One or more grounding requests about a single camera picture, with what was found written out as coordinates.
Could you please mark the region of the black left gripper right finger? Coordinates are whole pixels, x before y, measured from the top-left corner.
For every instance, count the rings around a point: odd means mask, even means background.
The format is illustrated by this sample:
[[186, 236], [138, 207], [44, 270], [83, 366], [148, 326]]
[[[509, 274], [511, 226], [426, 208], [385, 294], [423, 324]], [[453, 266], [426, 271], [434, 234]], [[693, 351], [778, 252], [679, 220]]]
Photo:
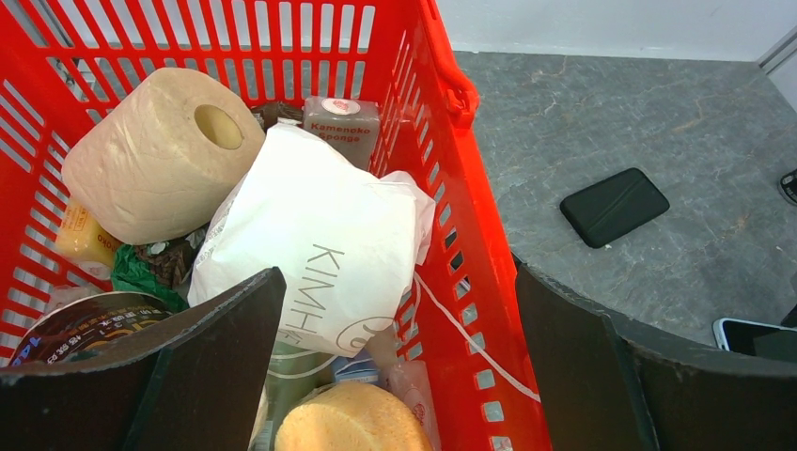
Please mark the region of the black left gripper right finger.
[[795, 364], [697, 343], [516, 269], [554, 449], [795, 448]]

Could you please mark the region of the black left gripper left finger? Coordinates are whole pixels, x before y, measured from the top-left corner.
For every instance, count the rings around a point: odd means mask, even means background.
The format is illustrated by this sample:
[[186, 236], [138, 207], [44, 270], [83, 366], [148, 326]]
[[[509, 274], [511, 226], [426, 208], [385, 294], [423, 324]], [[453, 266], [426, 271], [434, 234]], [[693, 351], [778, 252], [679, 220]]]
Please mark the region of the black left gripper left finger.
[[286, 292], [277, 268], [140, 332], [1, 371], [5, 450], [245, 450]]

